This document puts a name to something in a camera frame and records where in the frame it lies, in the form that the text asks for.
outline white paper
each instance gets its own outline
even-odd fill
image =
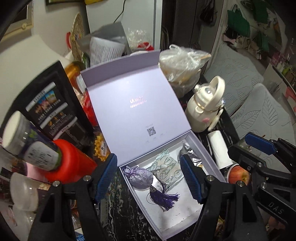
[[[219,169],[233,164],[228,156],[228,149],[220,131],[213,131],[207,135]]]
[[[90,66],[122,56],[125,45],[106,39],[92,37],[89,44]]]

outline bottle lid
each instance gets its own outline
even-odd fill
[[[9,118],[3,132],[3,148],[13,155],[18,155],[25,144],[26,126],[29,121],[16,111]]]

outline bottle handle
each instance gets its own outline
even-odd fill
[[[221,100],[225,91],[225,81],[220,76],[216,76],[212,79],[209,86],[215,87],[217,85],[216,92],[213,98],[205,105],[206,110],[213,110],[218,102]]]

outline qr code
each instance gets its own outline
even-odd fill
[[[147,131],[148,131],[149,136],[153,136],[153,135],[156,134],[156,131],[154,129],[154,126],[151,127],[151,128],[149,128],[149,129],[147,129]]]

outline clear plastic bag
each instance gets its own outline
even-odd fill
[[[177,83],[170,83],[170,85],[172,86],[178,98],[182,98],[185,94],[187,94],[189,91],[191,91],[194,88],[194,86],[197,84],[198,80],[200,79],[200,72],[201,70],[199,70],[188,81],[180,85]]]
[[[185,85],[205,65],[211,55],[201,50],[170,45],[159,56],[160,68],[170,83]]]
[[[132,30],[128,28],[128,34],[126,35],[126,38],[128,40],[128,44],[131,48],[132,52],[139,51],[139,50],[152,50],[149,49],[153,48],[151,46],[152,40],[149,37],[149,34],[147,31],[138,29],[138,30]]]

